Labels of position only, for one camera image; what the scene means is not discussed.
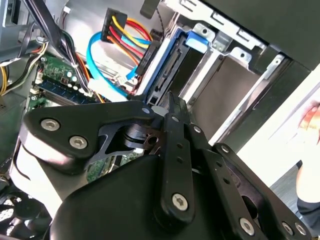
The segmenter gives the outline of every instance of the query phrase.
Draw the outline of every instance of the red wire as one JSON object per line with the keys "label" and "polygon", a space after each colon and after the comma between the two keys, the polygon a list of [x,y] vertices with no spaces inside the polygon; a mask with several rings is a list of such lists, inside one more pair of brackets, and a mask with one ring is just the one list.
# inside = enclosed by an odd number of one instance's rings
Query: red wire
{"label": "red wire", "polygon": [[135,54],[137,54],[139,57],[143,57],[144,54],[140,51],[138,51],[137,49],[135,49],[134,47],[130,46],[129,44],[126,44],[124,41],[122,41],[121,37],[116,33],[116,31],[113,29],[112,26],[109,26],[109,29],[112,33],[112,35],[123,45],[125,46],[127,49],[131,50],[132,52],[134,52]]}
{"label": "red wire", "polygon": [[148,33],[147,33],[141,26],[139,26],[138,24],[136,24],[136,23],[133,22],[133,21],[126,21],[126,23],[127,23],[128,25],[130,25],[131,27],[134,27],[135,29],[139,30],[141,33],[144,34],[144,37],[145,37],[147,40],[151,41]]}

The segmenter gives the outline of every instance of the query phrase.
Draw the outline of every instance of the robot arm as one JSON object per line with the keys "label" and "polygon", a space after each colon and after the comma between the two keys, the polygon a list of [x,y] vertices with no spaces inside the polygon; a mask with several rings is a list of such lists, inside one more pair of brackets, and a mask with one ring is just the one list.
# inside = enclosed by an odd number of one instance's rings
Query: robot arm
{"label": "robot arm", "polygon": [[[182,99],[169,93],[165,105],[162,113],[128,101],[24,117],[10,176],[48,208],[50,239],[311,239],[227,145],[208,144]],[[86,183],[89,164],[135,148],[144,156]]]}

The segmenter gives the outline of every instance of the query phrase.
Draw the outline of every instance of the cooling fan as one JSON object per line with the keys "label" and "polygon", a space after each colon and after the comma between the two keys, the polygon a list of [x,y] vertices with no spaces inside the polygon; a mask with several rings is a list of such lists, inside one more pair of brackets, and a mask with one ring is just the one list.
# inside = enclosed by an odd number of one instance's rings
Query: cooling fan
{"label": "cooling fan", "polygon": [[52,221],[45,206],[22,191],[11,192],[3,200],[0,213],[7,218],[0,218],[0,234],[19,240],[41,240]]}

